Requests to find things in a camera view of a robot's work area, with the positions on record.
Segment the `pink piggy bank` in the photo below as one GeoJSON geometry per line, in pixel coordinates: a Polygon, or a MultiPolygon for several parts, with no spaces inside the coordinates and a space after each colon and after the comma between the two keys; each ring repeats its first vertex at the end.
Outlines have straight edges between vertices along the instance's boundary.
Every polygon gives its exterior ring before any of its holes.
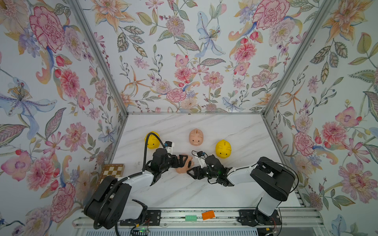
{"type": "Polygon", "coordinates": [[[200,146],[204,141],[204,134],[199,129],[193,129],[189,134],[189,142],[192,146],[200,146]]]}
{"type": "Polygon", "coordinates": [[[195,163],[193,161],[193,157],[190,156],[190,155],[186,155],[186,154],[181,154],[179,155],[180,157],[182,156],[183,157],[183,161],[184,161],[184,166],[183,167],[180,167],[180,168],[177,168],[176,169],[176,172],[178,174],[185,174],[187,171],[189,171],[191,168],[194,167],[195,163]]]}

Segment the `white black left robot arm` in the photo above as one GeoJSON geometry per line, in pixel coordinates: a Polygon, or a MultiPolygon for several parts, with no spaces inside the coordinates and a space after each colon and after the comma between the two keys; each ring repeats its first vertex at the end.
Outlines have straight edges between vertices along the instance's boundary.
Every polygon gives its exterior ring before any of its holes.
{"type": "Polygon", "coordinates": [[[137,199],[130,199],[133,192],[157,183],[162,174],[171,168],[187,166],[187,155],[173,155],[165,148],[158,148],[153,159],[144,164],[141,172],[115,178],[107,176],[99,185],[84,208],[84,214],[94,221],[93,228],[111,229],[119,221],[131,221],[138,226],[147,220],[148,207],[137,199]]]}

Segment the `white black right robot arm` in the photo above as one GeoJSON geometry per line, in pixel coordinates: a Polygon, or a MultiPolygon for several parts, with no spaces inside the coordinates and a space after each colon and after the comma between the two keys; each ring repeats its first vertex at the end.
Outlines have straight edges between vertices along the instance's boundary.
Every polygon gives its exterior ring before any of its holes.
{"type": "Polygon", "coordinates": [[[271,217],[280,203],[287,201],[295,175],[280,163],[261,157],[257,163],[241,168],[227,168],[214,156],[198,158],[200,165],[187,171],[195,180],[214,179],[215,184],[232,187],[257,183],[264,191],[254,215],[271,217]]]}

